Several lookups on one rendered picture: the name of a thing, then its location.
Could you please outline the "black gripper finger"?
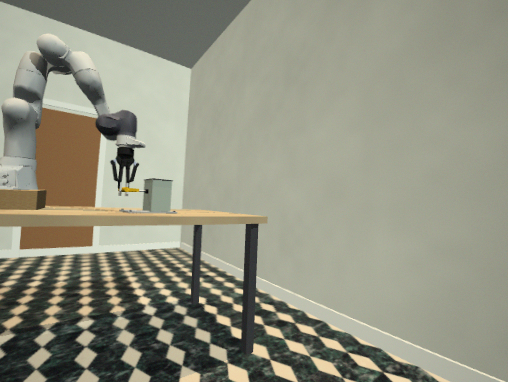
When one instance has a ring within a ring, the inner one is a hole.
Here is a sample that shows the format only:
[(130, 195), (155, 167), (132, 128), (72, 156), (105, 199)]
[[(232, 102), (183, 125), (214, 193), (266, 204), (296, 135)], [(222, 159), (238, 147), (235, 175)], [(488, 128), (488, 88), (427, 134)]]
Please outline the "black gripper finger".
[(121, 193), (122, 193), (122, 175), (123, 175), (123, 168), (124, 168), (124, 162), (125, 160), (122, 159), (121, 161), (121, 166), (119, 166), (119, 176), (117, 177), (117, 169), (116, 169), (116, 159), (114, 160), (111, 160), (110, 163), (112, 165), (112, 169), (113, 169), (113, 176), (114, 176), (114, 180), (118, 182), (118, 196), (121, 196)]
[[(137, 170), (137, 167), (139, 166), (139, 163), (136, 163), (134, 161), (133, 166), (135, 166), (135, 167), (133, 167), (132, 174), (131, 174), (132, 178), (130, 178), (130, 160), (127, 160), (125, 187), (128, 187), (128, 188), (129, 188), (129, 183), (134, 181), (136, 170)], [(125, 196), (128, 196), (128, 192), (125, 192)]]

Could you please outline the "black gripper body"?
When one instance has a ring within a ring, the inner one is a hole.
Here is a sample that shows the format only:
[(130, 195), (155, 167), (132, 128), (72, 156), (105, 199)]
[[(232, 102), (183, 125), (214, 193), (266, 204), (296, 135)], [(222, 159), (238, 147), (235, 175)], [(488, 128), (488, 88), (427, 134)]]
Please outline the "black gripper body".
[(125, 160), (124, 166), (127, 167), (127, 160), (130, 160), (130, 166), (134, 163), (134, 149), (127, 147), (118, 147), (117, 148), (117, 163), (121, 166), (122, 159)]

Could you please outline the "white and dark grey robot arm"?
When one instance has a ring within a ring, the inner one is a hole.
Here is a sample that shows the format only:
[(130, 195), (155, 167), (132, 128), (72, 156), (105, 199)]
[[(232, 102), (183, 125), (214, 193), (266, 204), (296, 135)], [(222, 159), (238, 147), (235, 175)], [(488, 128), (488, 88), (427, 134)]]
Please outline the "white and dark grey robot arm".
[(41, 54), (25, 52), (19, 63), (13, 84), (15, 98), (6, 99), (1, 106), (5, 139), (4, 155), (0, 158), (0, 189), (39, 190), (35, 160), (36, 129), (41, 123), (43, 96), (51, 71), (54, 74), (73, 74), (98, 114), (96, 128), (109, 138), (107, 140), (117, 140), (115, 145), (118, 147), (146, 147), (136, 140), (137, 117), (134, 113), (121, 110), (109, 114), (111, 111), (100, 75), (88, 54), (71, 51), (51, 34), (41, 35), (37, 46)]

